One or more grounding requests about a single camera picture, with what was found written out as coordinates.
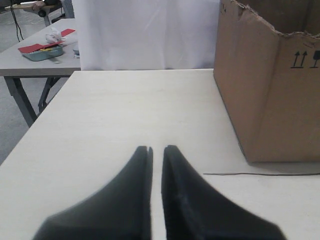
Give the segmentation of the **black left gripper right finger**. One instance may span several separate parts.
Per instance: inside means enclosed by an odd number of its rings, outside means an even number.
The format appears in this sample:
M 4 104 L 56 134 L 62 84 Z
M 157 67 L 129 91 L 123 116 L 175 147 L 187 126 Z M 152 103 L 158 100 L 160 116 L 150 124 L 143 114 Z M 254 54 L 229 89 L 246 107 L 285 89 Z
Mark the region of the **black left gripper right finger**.
M 284 240 L 281 229 L 235 204 L 190 165 L 179 148 L 163 153 L 161 195 L 168 240 Z

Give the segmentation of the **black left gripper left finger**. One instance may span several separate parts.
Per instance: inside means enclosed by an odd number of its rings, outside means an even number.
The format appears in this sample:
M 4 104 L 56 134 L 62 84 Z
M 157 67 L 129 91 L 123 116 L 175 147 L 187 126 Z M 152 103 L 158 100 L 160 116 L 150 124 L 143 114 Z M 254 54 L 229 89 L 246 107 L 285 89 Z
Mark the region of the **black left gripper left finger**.
M 35 240 L 150 240 L 153 149 L 136 148 L 106 186 L 48 217 Z

